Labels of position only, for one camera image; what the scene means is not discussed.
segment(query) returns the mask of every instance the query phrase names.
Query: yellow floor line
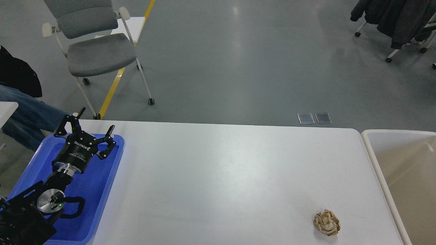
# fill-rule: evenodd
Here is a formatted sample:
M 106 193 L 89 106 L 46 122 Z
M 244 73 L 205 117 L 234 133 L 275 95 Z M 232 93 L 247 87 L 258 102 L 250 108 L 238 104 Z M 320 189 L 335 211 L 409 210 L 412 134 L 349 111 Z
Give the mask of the yellow floor line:
M 144 15 L 145 20 L 144 20 L 144 24 L 143 24 L 142 26 L 145 25 L 145 22 L 147 21 L 148 16 L 150 15 L 150 11 L 151 11 L 151 9 L 153 8 L 154 1 L 155 1 L 155 0 L 151 0 L 151 1 L 150 1 L 150 4 L 148 5 L 147 10 L 145 11 L 145 15 Z M 105 101 L 103 102 L 102 107 L 100 108 L 99 113 L 100 113 L 100 116 L 102 117 L 102 119 L 103 119 L 103 117 L 104 117 L 105 114 L 106 114 L 106 110 L 107 110 L 108 107 L 109 107 L 110 101 L 112 100 L 113 94 L 115 93 L 116 87 L 118 86 L 118 83 L 119 83 L 121 77 L 123 76 L 123 73 L 124 73 L 124 70 L 125 70 L 125 69 L 126 69 L 125 67 L 119 69 L 118 73 L 117 73 L 116 76 L 115 76 L 115 79 L 113 80 L 112 86 L 110 87 L 109 92 L 108 92 L 108 94 L 106 95 L 106 99 L 105 99 Z

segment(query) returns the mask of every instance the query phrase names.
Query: chair armrest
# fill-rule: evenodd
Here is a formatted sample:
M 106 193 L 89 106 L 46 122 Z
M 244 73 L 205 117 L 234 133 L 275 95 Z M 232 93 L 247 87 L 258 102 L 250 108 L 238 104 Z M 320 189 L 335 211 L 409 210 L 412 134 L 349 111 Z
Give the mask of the chair armrest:
M 53 35 L 53 29 L 51 28 L 50 23 L 42 24 L 42 36 L 43 37 L 51 37 Z
M 121 16 L 121 19 L 123 19 L 123 20 L 130 19 L 129 11 L 125 7 L 119 8 L 119 14 Z

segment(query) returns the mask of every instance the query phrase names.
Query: blue tray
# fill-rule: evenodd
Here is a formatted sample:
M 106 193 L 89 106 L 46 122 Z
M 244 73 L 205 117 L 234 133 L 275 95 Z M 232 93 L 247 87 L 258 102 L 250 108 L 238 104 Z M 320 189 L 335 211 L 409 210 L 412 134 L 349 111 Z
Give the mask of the blue tray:
M 102 138 L 104 135 L 95 134 L 95 136 Z M 94 156 L 84 174 L 73 176 L 74 180 L 65 189 L 65 195 L 67 197 L 83 197 L 85 208 L 77 218 L 58 219 L 54 224 L 58 232 L 45 244 L 85 245 L 94 236 L 124 150 L 124 139 L 115 135 L 114 140 L 116 146 L 108 158 L 100 160 Z M 52 173 L 51 161 L 57 156 L 64 143 L 65 139 L 56 138 L 53 135 L 45 138 L 9 197 L 16 196 L 40 180 L 45 182 Z M 102 143 L 99 145 L 99 150 L 106 147 L 107 144 Z M 77 211 L 77 204 L 65 203 L 64 209 L 65 214 L 73 214 Z

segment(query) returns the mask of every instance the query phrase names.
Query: chair backrest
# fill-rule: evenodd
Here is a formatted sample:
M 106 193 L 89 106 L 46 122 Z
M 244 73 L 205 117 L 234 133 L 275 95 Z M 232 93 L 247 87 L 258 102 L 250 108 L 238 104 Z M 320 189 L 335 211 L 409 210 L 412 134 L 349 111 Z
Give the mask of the chair backrest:
M 111 0 L 44 0 L 67 38 L 118 27 Z

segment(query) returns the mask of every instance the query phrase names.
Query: dark coat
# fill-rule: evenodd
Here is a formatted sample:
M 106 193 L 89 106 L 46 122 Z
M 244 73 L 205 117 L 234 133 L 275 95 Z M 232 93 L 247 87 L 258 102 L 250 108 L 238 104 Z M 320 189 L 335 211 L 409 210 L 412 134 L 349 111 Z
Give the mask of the dark coat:
M 377 30 L 392 37 L 391 48 L 401 47 L 418 35 L 436 12 L 436 0 L 360 0 L 351 12 L 357 21 L 378 24 Z
M 28 63 L 14 58 L 3 46 L 0 48 L 0 84 L 16 88 L 34 98 L 42 97 L 41 84 Z
M 358 21 L 365 12 L 366 22 L 377 25 L 390 2 L 391 0 L 360 0 L 351 11 L 350 20 Z

